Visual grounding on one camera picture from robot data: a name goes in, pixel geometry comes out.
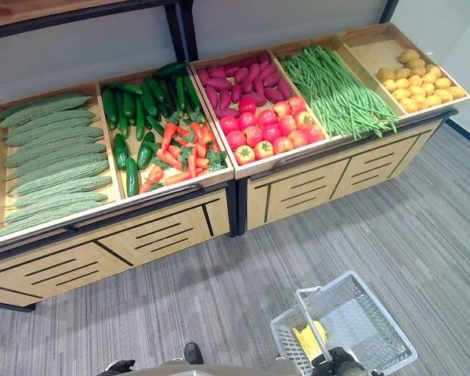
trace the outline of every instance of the display tray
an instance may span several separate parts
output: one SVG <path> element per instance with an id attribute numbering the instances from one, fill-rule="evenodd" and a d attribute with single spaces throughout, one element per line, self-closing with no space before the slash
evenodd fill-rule
<path id="1" fill-rule="evenodd" d="M 103 139 L 98 141 L 98 143 L 102 143 L 106 147 L 106 153 L 108 156 L 108 161 L 110 167 L 100 175 L 107 175 L 111 177 L 111 184 L 105 186 L 99 190 L 95 190 L 95 192 L 100 192 L 107 195 L 107 200 L 104 201 L 104 204 L 100 205 L 97 208 L 89 209 L 86 211 L 80 211 L 79 213 L 68 215 L 60 219 L 54 219 L 52 221 L 44 222 L 42 224 L 32 226 L 25 230 L 16 231 L 14 233 L 10 233 L 0 237 L 0 243 L 7 243 L 6 249 L 10 249 L 11 247 L 20 246 L 22 244 L 27 244 L 28 242 L 35 241 L 42 239 L 43 237 L 48 237 L 50 235 L 55 235 L 58 233 L 63 233 L 68 231 L 63 227 L 63 224 L 70 224 L 73 225 L 74 222 L 77 222 L 78 219 L 85 219 L 88 216 L 92 218 L 98 218 L 98 213 L 101 214 L 101 218 L 106 218 L 108 215 L 111 216 L 112 212 L 118 212 L 119 206 L 122 203 L 125 203 L 126 210 L 128 210 L 129 205 L 132 205 L 133 201 L 138 201 L 139 206 L 143 206 L 143 199 L 150 199 L 150 203 L 158 202 L 162 200 L 166 200 L 168 197 L 176 197 L 181 194 L 185 194 L 187 192 L 188 187 L 191 187 L 192 190 L 198 189 L 198 187 L 207 187 L 212 186 L 217 183 L 224 182 L 226 180 L 233 178 L 233 167 L 230 163 L 230 159 L 226 158 L 226 165 L 227 167 L 218 170 L 215 172 L 210 172 L 206 175 L 198 176 L 193 179 L 189 179 L 183 181 L 181 183 L 176 183 L 170 186 L 163 186 L 162 188 L 153 190 L 148 193 L 138 194 L 134 197 L 126 198 L 126 191 L 125 191 L 125 172 L 121 172 L 118 170 L 115 160 L 114 160 L 114 153 L 113 153 L 113 133 L 109 127 L 107 126 L 106 117 L 103 111 L 103 102 L 101 99 L 101 88 L 102 83 L 104 82 L 140 82 L 141 77 L 147 75 L 149 73 L 153 73 L 152 70 L 130 74 L 121 76 L 118 78 L 108 78 L 101 81 L 90 82 L 88 84 L 78 85 L 74 87 L 70 87 L 67 89 L 58 90 L 55 92 L 48 92 L 39 96 L 32 96 L 26 99 L 17 100 L 11 103 L 7 103 L 0 106 L 0 110 L 4 110 L 8 107 L 21 104 L 33 99 L 41 99 L 48 96 L 54 96 L 56 94 L 60 94 L 63 92 L 83 92 L 92 96 L 92 98 L 88 102 L 88 109 L 96 115 L 97 121 L 93 122 L 90 126 L 101 128 L 103 130 Z M 207 124 L 210 125 L 214 137 L 216 138 L 217 144 L 221 151 L 224 150 L 224 146 L 222 144 L 222 140 L 217 133 L 215 127 L 213 126 L 213 120 L 210 117 L 210 114 L 207 108 L 204 105 L 204 102 L 201 98 L 201 103 L 203 106 L 203 111 L 207 117 Z M 162 126 L 165 125 L 165 120 L 162 120 Z M 131 135 L 126 140 L 130 149 L 130 153 L 132 157 L 136 159 L 137 151 L 139 149 L 140 142 L 136 140 L 136 127 L 130 127 Z M 10 185 L 13 183 L 14 180 L 6 181 L 5 177 L 9 175 L 13 169 L 5 167 L 5 159 L 7 156 L 13 154 L 17 148 L 15 147 L 8 147 L 4 144 L 4 138 L 9 133 L 10 128 L 1 128 L 0 127 L 0 229 L 4 226 L 2 221 L 6 215 L 15 211 L 15 208 L 8 208 L 18 197 L 10 197 L 6 192 L 9 191 Z M 160 142 L 161 138 L 156 135 L 156 142 Z M 146 170 L 140 172 L 142 182 L 147 177 L 147 173 L 149 172 L 150 167 Z M 160 196 L 160 199 L 154 200 L 154 197 Z"/>

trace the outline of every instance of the black shoe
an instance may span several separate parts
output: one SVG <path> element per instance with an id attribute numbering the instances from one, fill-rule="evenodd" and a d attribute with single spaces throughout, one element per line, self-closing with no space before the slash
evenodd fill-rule
<path id="1" fill-rule="evenodd" d="M 201 348 L 195 342 L 188 342 L 184 350 L 185 360 L 190 364 L 204 364 Z"/>

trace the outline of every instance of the wall baseboard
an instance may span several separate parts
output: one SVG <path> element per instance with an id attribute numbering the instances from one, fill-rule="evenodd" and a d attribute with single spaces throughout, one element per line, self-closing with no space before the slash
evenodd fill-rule
<path id="1" fill-rule="evenodd" d="M 453 119 L 447 119 L 446 123 L 454 129 L 456 132 L 458 132 L 460 135 L 465 137 L 468 141 L 470 141 L 470 132 L 467 131 L 465 128 L 463 128 L 461 125 L 459 125 L 456 121 Z"/>

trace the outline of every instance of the yellow object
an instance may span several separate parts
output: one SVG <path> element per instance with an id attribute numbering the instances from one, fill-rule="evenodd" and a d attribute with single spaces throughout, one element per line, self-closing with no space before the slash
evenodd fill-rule
<path id="1" fill-rule="evenodd" d="M 313 321 L 316 329 L 319 331 L 320 337 L 324 343 L 327 343 L 327 333 L 324 327 L 318 322 Z M 299 345 L 303 349 L 306 357 L 312 363 L 312 360 L 317 358 L 319 355 L 322 355 L 322 350 L 320 349 L 319 343 L 316 341 L 313 336 L 312 328 L 309 325 L 306 325 L 305 329 L 299 331 L 295 327 L 292 328 L 292 331 L 295 333 L 296 338 L 298 339 Z"/>

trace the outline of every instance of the produce display stand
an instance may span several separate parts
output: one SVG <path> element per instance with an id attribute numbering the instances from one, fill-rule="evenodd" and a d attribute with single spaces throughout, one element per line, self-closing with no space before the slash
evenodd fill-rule
<path id="1" fill-rule="evenodd" d="M 318 143 L 245 165 L 239 165 L 227 147 L 237 180 L 237 224 L 240 235 L 246 227 L 252 230 L 397 177 L 435 130 L 470 99 L 470 95 L 465 92 L 462 98 L 407 113 L 378 81 L 376 72 L 382 67 L 398 67 L 400 64 L 396 58 L 405 49 L 414 49 L 426 63 L 435 63 L 391 23 L 198 60 L 190 66 L 201 94 L 207 98 L 197 74 L 201 68 L 232 63 L 266 50 L 272 57 L 272 64 L 279 68 L 282 76 L 287 77 L 278 58 L 310 45 L 321 45 L 334 51 L 351 73 L 375 91 L 397 115 L 397 132 L 385 132 L 382 138 L 370 132 L 357 140 L 352 136 L 326 137 Z M 443 77 L 459 86 L 445 70 L 442 72 Z M 288 81 L 293 95 L 300 96 L 298 88 L 291 80 Z M 219 124 L 220 119 L 215 116 L 208 100 L 206 103 L 223 142 L 228 146 Z"/>
<path id="2" fill-rule="evenodd" d="M 92 126 L 103 130 L 110 168 L 104 172 L 112 183 L 99 191 L 107 203 L 78 214 L 33 226 L 0 237 L 0 306 L 32 309 L 38 301 L 90 284 L 135 266 L 170 255 L 223 234 L 237 232 L 237 208 L 233 166 L 198 176 L 173 186 L 126 198 L 125 173 L 117 169 L 113 157 L 113 134 L 107 125 L 101 99 L 105 82 L 139 83 L 152 70 L 110 78 L 50 92 L 83 92 L 92 96 L 89 109 L 99 120 Z M 0 106 L 0 110 L 21 103 Z M 221 139 L 201 99 L 214 137 Z M 3 143 L 7 128 L 0 127 L 0 228 L 13 199 L 5 194 L 10 172 L 5 157 L 15 148 Z M 135 155 L 139 142 L 135 131 L 128 138 Z"/>

